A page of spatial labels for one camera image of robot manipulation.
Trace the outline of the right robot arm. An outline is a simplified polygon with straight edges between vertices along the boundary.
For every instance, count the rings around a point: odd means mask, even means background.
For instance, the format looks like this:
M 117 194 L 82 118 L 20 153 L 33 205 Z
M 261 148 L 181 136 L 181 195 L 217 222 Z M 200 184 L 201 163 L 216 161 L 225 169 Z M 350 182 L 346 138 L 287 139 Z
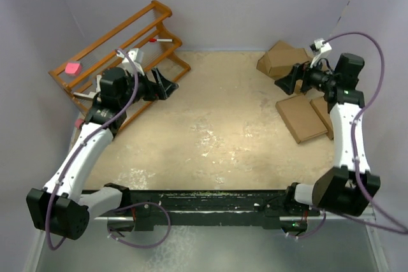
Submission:
M 333 126 L 333 166 L 314 185 L 293 184 L 293 194 L 283 201 L 284 210 L 299 215 L 306 205 L 360 216 L 374 196 L 381 180 L 371 174 L 365 156 L 362 133 L 364 94 L 356 90 L 358 75 L 365 61 L 362 57 L 342 53 L 334 70 L 322 69 L 320 62 L 295 64 L 290 73 L 275 81 L 287 95 L 293 94 L 298 80 L 301 92 L 316 89 L 324 94 L 328 114 Z

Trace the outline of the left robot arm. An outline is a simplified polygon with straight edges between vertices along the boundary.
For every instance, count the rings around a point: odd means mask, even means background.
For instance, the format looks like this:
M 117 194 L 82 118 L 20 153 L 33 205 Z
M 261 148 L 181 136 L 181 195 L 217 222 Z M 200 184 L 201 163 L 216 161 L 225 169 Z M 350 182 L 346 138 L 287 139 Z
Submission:
M 179 87 L 157 68 L 152 69 L 152 75 L 154 80 L 150 81 L 139 71 L 113 67 L 99 76 L 100 91 L 67 158 L 41 189 L 31 189 L 26 197 L 35 228 L 44 231 L 48 240 L 53 234 L 77 240 L 90 220 L 108 211 L 117 216 L 129 213 L 131 194 L 127 187 L 108 183 L 93 194 L 83 195 L 82 191 L 99 156 L 124 124 L 127 108 L 141 99 L 166 100 Z

